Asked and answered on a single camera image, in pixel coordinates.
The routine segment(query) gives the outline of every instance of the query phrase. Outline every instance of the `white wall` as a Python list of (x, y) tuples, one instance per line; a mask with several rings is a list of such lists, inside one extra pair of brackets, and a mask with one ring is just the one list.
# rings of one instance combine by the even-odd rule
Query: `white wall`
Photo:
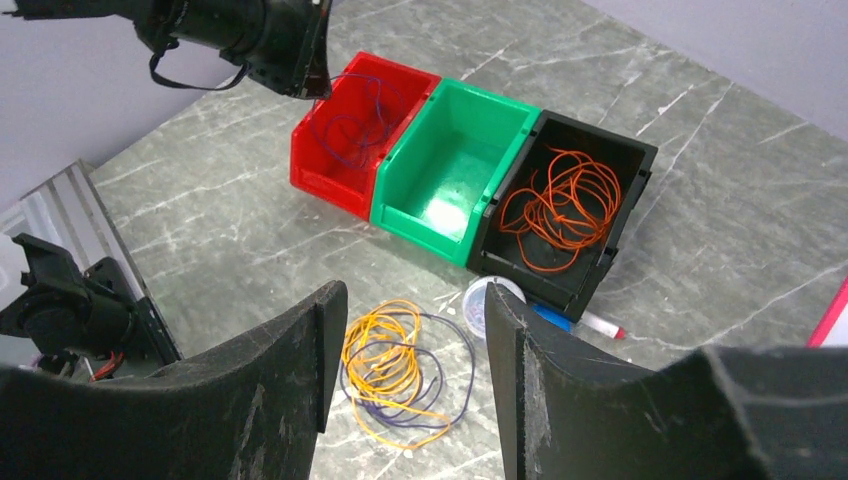
[[(14, 10), (11, 0), (0, 10)], [(153, 83), (149, 58), (121, 18), (0, 17), (0, 211), (77, 158), (108, 160), (202, 95)], [(162, 67), (210, 86), (235, 70), (190, 44)]]
[(848, 1), (583, 1), (848, 140)]

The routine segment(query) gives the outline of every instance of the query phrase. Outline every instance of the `marble table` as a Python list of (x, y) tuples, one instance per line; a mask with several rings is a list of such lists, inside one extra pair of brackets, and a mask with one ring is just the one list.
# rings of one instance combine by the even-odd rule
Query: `marble table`
[[(630, 336), (576, 329), (604, 350), (658, 369), (705, 343), (803, 344), (848, 273), (848, 145), (577, 0), (350, 0), (331, 25), (333, 72), (370, 50), (660, 147), (589, 306)], [(93, 175), (187, 356), (330, 279), (347, 283), (352, 317), (405, 297), (459, 319), (471, 274), (289, 185), (308, 108), (245, 82)], [(455, 407), (467, 354), (426, 328)], [(468, 416), (414, 452), (366, 437), (337, 393), (313, 478), (502, 478), (477, 355)]]

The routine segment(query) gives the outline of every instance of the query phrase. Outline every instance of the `orange wire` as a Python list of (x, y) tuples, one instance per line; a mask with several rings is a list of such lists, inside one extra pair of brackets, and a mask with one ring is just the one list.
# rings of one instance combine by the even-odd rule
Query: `orange wire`
[[(621, 206), (621, 186), (610, 167), (588, 154), (578, 150), (548, 149), (557, 156), (548, 165), (547, 187), (542, 192), (534, 190), (536, 174), (539, 173), (534, 171), (530, 175), (529, 186), (519, 188), (507, 197), (501, 209), (500, 231), (515, 234), (521, 259), (528, 268), (540, 273), (558, 273), (571, 267), (581, 250), (606, 238)], [(557, 162), (569, 158), (576, 160), (577, 164), (554, 175)], [(524, 194), (531, 198), (524, 204), (521, 215), (507, 221), (510, 203)], [(584, 201), (592, 199), (602, 205), (602, 217), (596, 217), (586, 209)], [(567, 207), (572, 207), (577, 214), (566, 217), (559, 213)], [(527, 258), (522, 240), (528, 233), (537, 235), (558, 250), (572, 252), (571, 260), (554, 267), (534, 264)]]

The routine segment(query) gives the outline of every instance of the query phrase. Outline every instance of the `wire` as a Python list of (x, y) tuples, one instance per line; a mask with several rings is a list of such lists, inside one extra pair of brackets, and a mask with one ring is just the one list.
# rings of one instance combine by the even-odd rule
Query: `wire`
[(100, 367), (100, 369), (97, 370), (97, 372), (95, 372), (94, 375), (91, 376), (89, 382), (97, 382), (114, 374), (119, 368), (121, 368), (121, 365), (123, 363), (124, 352), (118, 353), (117, 355), (115, 354), (115, 352), (112, 352), (109, 361), (106, 362), (105, 365)]
[[(347, 166), (348, 168), (360, 170), (367, 166), (368, 157), (367, 152), (368, 149), (377, 145), (384, 144), (389, 137), (391, 136), (394, 129), (400, 124), (402, 120), (402, 112), (403, 108), (403, 96), (400, 94), (400, 91), (395, 88), (393, 85), (384, 82), (380, 78), (373, 77), (371, 75), (362, 75), (358, 73), (343, 73), (336, 77), (333, 77), (331, 80), (336, 80), (341, 77), (350, 77), (350, 78), (361, 78), (365, 79), (365, 96), (369, 100), (374, 101), (374, 114), (376, 115), (376, 122), (372, 123), (370, 126), (366, 125), (368, 120), (363, 120), (357, 118), (356, 115), (352, 113), (342, 113), (331, 117), (327, 123), (324, 125), (323, 135), (319, 134), (317, 127), (315, 124), (317, 123), (315, 120), (316, 110), (318, 108), (318, 100), (312, 102), (312, 108), (309, 111), (309, 129), (312, 131), (312, 135), (318, 141), (318, 143), (338, 162)], [(371, 95), (371, 86), (376, 85), (377, 92), (374, 95)], [(383, 86), (386, 86), (389, 90), (391, 90), (398, 98), (399, 108), (397, 118), (389, 121), (388, 112), (384, 112), (384, 110), (388, 110), (388, 108), (381, 103)], [(326, 104), (331, 102), (333, 97), (331, 96), (329, 99), (322, 100), (321, 104)], [(348, 123), (353, 123), (356, 125), (356, 133), (354, 135), (348, 134), (347, 131), (343, 128), (342, 120), (346, 120)], [(341, 135), (351, 144), (358, 147), (358, 151), (356, 154), (356, 161), (351, 161), (337, 152), (333, 147), (330, 146), (330, 142), (327, 140), (330, 129), (338, 123), (338, 130), (341, 132)]]
[[(621, 186), (615, 172), (588, 154), (577, 150), (560, 150), (548, 147), (556, 157), (548, 165), (547, 186), (541, 192), (534, 189), (538, 170), (530, 176), (528, 186), (512, 192), (501, 210), (500, 231), (514, 233), (521, 258), (528, 268), (540, 273), (557, 273), (571, 267), (580, 252), (602, 240), (609, 233), (615, 215), (621, 206)], [(557, 163), (573, 159), (577, 163), (554, 175)], [(521, 195), (531, 198), (521, 209), (518, 218), (507, 221), (509, 205)], [(603, 216), (593, 215), (585, 201), (597, 201)], [(573, 216), (560, 212), (576, 211)], [(558, 266), (540, 266), (527, 258), (523, 238), (533, 233), (554, 248), (572, 252), (571, 260)]]
[[(412, 317), (412, 329), (408, 330), (399, 319)], [(442, 364), (433, 352), (426, 350), (416, 342), (421, 332), (421, 317), (429, 318), (448, 325), (462, 338), (471, 358), (471, 378), (468, 382), (465, 402), (459, 414), (449, 416), (431, 409), (441, 396), (445, 374)], [(379, 353), (367, 356), (366, 352), (382, 346)], [(423, 373), (419, 356), (429, 357), (436, 365), (438, 375), (424, 388)], [(368, 314), (357, 319), (345, 334), (342, 348), (342, 375), (339, 384), (342, 391), (351, 400), (354, 417), (360, 427), (378, 441), (402, 449), (416, 449), (446, 434), (465, 416), (471, 400), (476, 372), (474, 347), (468, 336), (452, 321), (437, 315), (422, 312), (417, 305), (407, 300), (386, 302)], [(353, 394), (344, 386), (344, 380), (350, 383)], [(424, 406), (419, 406), (437, 385), (434, 395)], [(423, 428), (436, 430), (425, 439), (414, 444), (399, 444), (374, 432), (362, 419), (360, 410), (389, 427)], [(440, 420), (441, 423), (422, 423), (421, 417)]]

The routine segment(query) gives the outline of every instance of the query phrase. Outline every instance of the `red bin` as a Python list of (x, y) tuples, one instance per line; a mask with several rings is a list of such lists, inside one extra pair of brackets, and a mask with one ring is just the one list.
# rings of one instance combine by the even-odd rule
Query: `red bin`
[(332, 96), (292, 132), (291, 184), (369, 221), (380, 162), (440, 81), (367, 52), (356, 54), (333, 82)]

